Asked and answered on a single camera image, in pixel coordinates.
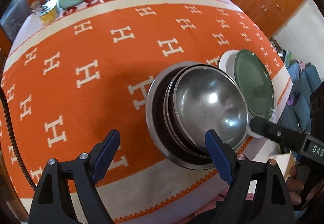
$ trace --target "finger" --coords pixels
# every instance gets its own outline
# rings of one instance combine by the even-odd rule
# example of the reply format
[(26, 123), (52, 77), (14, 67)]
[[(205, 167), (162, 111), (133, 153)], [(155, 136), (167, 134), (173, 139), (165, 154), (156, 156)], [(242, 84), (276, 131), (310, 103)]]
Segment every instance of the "finger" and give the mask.
[(294, 179), (292, 176), (288, 177), (286, 184), (287, 184), (289, 191), (292, 191), (292, 192), (301, 192), (304, 189), (303, 183)]
[(298, 196), (296, 193), (289, 192), (289, 195), (290, 195), (291, 202), (293, 203), (293, 205), (299, 205), (302, 202), (301, 197)]
[(295, 177), (296, 174), (297, 174), (297, 167), (295, 165), (293, 165), (289, 171), (289, 174), (292, 176), (292, 177)]
[(306, 197), (307, 201), (310, 201), (317, 193), (322, 191), (324, 185), (324, 179), (322, 179), (320, 182), (317, 183), (317, 185), (310, 191), (308, 196)]

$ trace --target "blue sofa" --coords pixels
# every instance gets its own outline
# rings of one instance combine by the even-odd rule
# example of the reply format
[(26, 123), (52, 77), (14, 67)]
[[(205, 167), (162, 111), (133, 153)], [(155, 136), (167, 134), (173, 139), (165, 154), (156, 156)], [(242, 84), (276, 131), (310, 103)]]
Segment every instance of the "blue sofa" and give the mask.
[(310, 132), (310, 95), (321, 84), (319, 74), (311, 64), (300, 73), (298, 62), (291, 64), (288, 72), (293, 82), (291, 93), (295, 95), (296, 101), (293, 106), (285, 106), (278, 124), (296, 132)]

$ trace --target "table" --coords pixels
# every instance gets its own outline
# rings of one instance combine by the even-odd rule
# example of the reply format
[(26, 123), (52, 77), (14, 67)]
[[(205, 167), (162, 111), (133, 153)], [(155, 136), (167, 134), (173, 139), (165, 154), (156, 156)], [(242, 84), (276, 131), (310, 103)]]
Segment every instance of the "table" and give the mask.
[[(145, 122), (154, 77), (180, 61), (217, 66), (229, 49), (255, 52), (269, 70), (278, 104), (292, 86), (289, 74), (259, 28), (229, 0), (86, 0), (42, 28), (30, 16), (14, 42), (2, 85), (22, 158), (35, 183), (55, 157), (75, 159), (110, 129), (121, 145), (97, 190), (112, 219), (174, 223), (226, 188), (215, 169), (183, 169), (155, 147)], [(0, 119), (4, 123), (3, 112)], [(4, 160), (28, 209), (32, 189), (1, 127)], [(265, 139), (240, 151), (253, 159)], [(86, 222), (70, 185), (79, 221)]]

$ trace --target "blue gripper pad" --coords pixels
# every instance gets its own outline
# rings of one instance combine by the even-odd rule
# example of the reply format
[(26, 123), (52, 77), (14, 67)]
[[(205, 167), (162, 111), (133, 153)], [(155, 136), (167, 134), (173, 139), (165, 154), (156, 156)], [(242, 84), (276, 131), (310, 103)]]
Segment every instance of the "blue gripper pad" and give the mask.
[(102, 180), (108, 171), (108, 168), (114, 158), (120, 145), (120, 135), (117, 130), (111, 130), (109, 135), (102, 143), (97, 144), (101, 149), (97, 154), (97, 159), (93, 164), (93, 175), (91, 177), (92, 183), (95, 185), (99, 180)]
[(222, 142), (222, 140), (219, 138), (215, 131), (214, 134), (215, 136), (212, 134), (211, 130), (209, 130), (205, 134), (206, 148), (214, 162), (214, 165), (221, 179), (226, 181), (227, 184), (231, 185), (234, 182), (234, 177), (232, 176), (232, 164), (215, 138), (218, 138), (219, 141), (221, 141), (222, 145), (225, 144)]

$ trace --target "oval green plate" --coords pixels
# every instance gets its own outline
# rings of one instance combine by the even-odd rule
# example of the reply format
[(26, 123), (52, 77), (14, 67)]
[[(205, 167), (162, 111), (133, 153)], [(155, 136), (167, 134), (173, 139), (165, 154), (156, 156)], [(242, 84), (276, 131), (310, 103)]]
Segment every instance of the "oval green plate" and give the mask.
[(274, 108), (274, 91), (268, 71), (250, 50), (240, 50), (235, 58), (235, 80), (253, 116), (270, 119)]

